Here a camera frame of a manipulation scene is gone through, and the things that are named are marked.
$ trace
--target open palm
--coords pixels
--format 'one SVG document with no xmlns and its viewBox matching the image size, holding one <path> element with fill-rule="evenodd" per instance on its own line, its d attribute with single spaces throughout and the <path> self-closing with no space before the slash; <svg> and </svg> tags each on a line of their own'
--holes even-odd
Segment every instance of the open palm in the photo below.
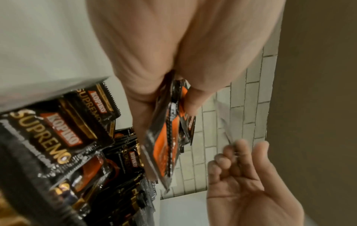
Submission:
<svg viewBox="0 0 357 226">
<path fill-rule="evenodd" d="M 235 147 L 237 153 L 226 146 L 208 164 L 210 225 L 302 226 L 303 208 L 269 161 L 269 143 L 258 143 L 253 153 L 245 140 Z"/>
</svg>

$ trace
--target brown wall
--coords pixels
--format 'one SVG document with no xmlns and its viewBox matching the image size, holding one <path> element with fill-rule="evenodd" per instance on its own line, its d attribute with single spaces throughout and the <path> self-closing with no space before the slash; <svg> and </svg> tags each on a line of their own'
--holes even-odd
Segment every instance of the brown wall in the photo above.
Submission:
<svg viewBox="0 0 357 226">
<path fill-rule="evenodd" d="M 321 226 L 357 225 L 357 0 L 287 0 L 269 157 Z"/>
</svg>

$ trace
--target hand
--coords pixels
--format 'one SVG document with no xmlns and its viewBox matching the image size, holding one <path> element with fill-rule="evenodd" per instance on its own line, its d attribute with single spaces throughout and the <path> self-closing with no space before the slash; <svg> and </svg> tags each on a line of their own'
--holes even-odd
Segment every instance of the hand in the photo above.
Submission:
<svg viewBox="0 0 357 226">
<path fill-rule="evenodd" d="M 248 67 L 283 5 L 284 0 L 87 0 L 94 31 L 123 84 L 139 142 L 167 72 L 175 68 L 191 84 L 184 109 L 195 115 Z M 155 179 L 143 162 L 148 178 Z"/>
<path fill-rule="evenodd" d="M 236 142 L 208 164 L 211 226 L 303 226 L 304 211 L 268 159 L 269 143 Z"/>
</svg>

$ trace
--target pinky finger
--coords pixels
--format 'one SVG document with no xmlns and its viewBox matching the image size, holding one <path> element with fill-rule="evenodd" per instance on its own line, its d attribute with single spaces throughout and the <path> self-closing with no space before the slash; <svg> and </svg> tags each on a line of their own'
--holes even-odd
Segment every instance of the pinky finger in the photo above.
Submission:
<svg viewBox="0 0 357 226">
<path fill-rule="evenodd" d="M 216 161 L 210 161 L 207 166 L 208 184 L 216 184 L 221 181 L 222 169 L 218 166 Z"/>
</svg>

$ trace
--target skin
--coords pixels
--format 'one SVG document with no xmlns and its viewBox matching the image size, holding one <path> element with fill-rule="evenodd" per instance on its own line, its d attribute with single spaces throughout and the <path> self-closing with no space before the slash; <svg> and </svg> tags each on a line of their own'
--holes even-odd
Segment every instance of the skin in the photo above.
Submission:
<svg viewBox="0 0 357 226">
<path fill-rule="evenodd" d="M 143 143 L 159 86 L 172 68 L 190 84 L 190 115 L 262 49 L 284 0 L 87 0 L 98 40 L 123 84 Z M 142 159 L 149 179 L 155 174 Z"/>
<path fill-rule="evenodd" d="M 207 210 L 211 226 L 303 226 L 304 210 L 269 161 L 266 141 L 253 152 L 245 140 L 208 164 Z"/>
</svg>

